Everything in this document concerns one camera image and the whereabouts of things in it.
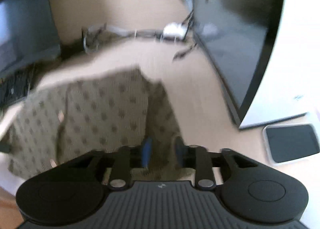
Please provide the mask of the brown corduroy garment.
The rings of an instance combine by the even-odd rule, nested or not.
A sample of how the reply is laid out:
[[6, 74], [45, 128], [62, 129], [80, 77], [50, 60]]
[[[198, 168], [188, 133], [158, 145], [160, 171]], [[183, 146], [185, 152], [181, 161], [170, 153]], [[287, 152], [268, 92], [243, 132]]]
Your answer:
[[3, 141], [11, 145], [9, 171], [29, 179], [92, 150], [115, 152], [150, 139], [150, 162], [132, 177], [166, 181], [192, 174], [177, 163], [179, 135], [163, 84], [131, 69], [31, 94]]

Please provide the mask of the black computer monitor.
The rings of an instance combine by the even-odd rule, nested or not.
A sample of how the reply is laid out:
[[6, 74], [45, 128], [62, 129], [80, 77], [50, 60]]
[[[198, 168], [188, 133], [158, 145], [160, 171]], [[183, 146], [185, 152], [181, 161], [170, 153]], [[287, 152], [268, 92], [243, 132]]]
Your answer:
[[1, 0], [1, 77], [56, 59], [61, 42], [49, 0]]

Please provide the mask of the white paper booklet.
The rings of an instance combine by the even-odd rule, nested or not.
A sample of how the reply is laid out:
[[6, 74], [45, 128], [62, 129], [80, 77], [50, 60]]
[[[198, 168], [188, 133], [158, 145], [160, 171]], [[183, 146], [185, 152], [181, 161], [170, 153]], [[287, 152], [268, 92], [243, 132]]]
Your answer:
[[242, 120], [239, 128], [251, 128], [267, 123], [278, 122], [304, 115], [308, 110], [300, 103], [286, 105], [262, 105], [254, 104], [251, 106]]

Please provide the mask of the smartphone with clear case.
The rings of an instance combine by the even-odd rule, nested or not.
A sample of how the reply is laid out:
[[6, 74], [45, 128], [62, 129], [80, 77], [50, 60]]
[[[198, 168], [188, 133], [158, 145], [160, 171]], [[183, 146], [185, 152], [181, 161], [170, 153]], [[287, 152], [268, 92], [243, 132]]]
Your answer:
[[268, 125], [263, 138], [268, 158], [275, 165], [319, 153], [319, 137], [310, 123]]

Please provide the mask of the black glass-sided PC case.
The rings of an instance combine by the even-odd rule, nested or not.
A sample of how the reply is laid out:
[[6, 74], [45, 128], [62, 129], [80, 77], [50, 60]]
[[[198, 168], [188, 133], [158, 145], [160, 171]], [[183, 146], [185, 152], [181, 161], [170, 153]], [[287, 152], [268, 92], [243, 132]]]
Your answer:
[[233, 122], [258, 126], [254, 100], [271, 58], [284, 0], [193, 0], [194, 39], [212, 61]]

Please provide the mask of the black keyboard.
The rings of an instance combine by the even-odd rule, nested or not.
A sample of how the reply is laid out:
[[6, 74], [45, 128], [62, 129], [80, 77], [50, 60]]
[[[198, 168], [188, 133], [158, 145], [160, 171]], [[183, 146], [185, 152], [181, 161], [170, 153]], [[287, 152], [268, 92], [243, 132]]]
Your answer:
[[1, 80], [1, 109], [23, 100], [33, 86], [35, 64]]

